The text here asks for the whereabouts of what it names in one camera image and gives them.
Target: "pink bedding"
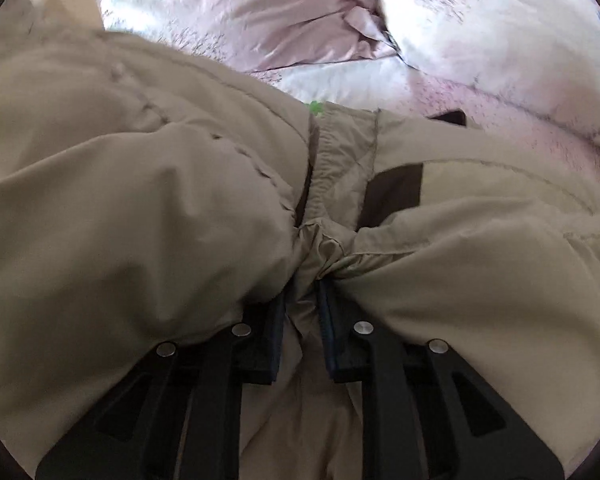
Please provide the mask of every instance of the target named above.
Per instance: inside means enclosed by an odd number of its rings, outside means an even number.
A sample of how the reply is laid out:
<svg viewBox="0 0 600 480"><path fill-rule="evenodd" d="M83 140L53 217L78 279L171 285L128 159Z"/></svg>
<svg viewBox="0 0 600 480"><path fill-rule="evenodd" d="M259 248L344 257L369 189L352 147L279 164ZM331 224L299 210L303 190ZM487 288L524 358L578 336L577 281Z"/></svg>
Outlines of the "pink bedding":
<svg viewBox="0 0 600 480"><path fill-rule="evenodd" d="M101 0L105 26L241 72L395 53L375 0Z"/></svg>
<svg viewBox="0 0 600 480"><path fill-rule="evenodd" d="M595 0L380 0L400 55L600 146Z"/></svg>

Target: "bed sheet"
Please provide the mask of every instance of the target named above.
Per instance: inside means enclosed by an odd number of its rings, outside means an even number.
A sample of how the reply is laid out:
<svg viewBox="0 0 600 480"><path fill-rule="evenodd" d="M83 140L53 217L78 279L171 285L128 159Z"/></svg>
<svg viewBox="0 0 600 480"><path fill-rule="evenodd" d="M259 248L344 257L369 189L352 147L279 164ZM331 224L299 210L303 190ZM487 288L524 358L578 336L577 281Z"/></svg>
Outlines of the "bed sheet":
<svg viewBox="0 0 600 480"><path fill-rule="evenodd" d="M380 0L405 62L500 97L600 146L595 0Z"/></svg>
<svg viewBox="0 0 600 480"><path fill-rule="evenodd" d="M393 55L372 13L374 1L100 0L100 6L109 30L252 72Z"/></svg>
<svg viewBox="0 0 600 480"><path fill-rule="evenodd" d="M599 147L490 94L410 68L397 56L299 65L253 75L306 103L331 101L351 108L385 108L419 116L460 108L490 134L534 150L600 184Z"/></svg>

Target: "black plastic bracket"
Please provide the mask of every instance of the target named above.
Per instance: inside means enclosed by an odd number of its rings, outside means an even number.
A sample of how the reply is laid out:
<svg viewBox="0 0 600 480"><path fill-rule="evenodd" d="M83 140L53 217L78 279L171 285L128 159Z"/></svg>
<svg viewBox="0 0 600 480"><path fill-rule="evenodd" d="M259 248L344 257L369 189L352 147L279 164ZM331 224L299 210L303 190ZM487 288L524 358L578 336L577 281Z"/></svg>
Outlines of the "black plastic bracket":
<svg viewBox="0 0 600 480"><path fill-rule="evenodd" d="M236 480L242 384L271 384L285 301L204 344L149 352L43 458L36 480Z"/></svg>
<svg viewBox="0 0 600 480"><path fill-rule="evenodd" d="M405 344L330 280L316 285L325 360L363 388L365 480L564 480L557 457L446 342Z"/></svg>

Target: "white pillow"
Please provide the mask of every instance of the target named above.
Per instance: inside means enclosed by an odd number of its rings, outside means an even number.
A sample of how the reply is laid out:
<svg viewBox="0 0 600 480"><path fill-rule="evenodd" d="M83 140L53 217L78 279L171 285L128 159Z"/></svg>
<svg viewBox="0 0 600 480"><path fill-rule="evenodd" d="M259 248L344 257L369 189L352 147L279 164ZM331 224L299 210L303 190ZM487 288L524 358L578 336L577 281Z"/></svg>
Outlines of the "white pillow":
<svg viewBox="0 0 600 480"><path fill-rule="evenodd" d="M475 87L600 146L595 0L381 0L408 65Z"/></svg>

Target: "metal rivet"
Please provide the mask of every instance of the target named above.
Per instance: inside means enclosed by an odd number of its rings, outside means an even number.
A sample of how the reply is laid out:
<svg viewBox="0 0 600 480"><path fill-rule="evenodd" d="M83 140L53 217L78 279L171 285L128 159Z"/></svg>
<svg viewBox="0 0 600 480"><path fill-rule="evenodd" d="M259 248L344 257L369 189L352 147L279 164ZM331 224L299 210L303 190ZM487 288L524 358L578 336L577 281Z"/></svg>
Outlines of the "metal rivet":
<svg viewBox="0 0 600 480"><path fill-rule="evenodd" d="M432 339L429 341L429 350L434 354L446 354L449 350L449 345L442 339Z"/></svg>
<svg viewBox="0 0 600 480"><path fill-rule="evenodd" d="M160 343L158 348L155 349L155 352L160 357L170 357L176 353L176 345L173 343Z"/></svg>
<svg viewBox="0 0 600 480"><path fill-rule="evenodd" d="M238 323L231 329L231 333L236 337L245 337L251 333L251 327L246 323Z"/></svg>
<svg viewBox="0 0 600 480"><path fill-rule="evenodd" d="M368 321L359 321L353 326L353 330L360 335L369 335L374 331L374 326Z"/></svg>

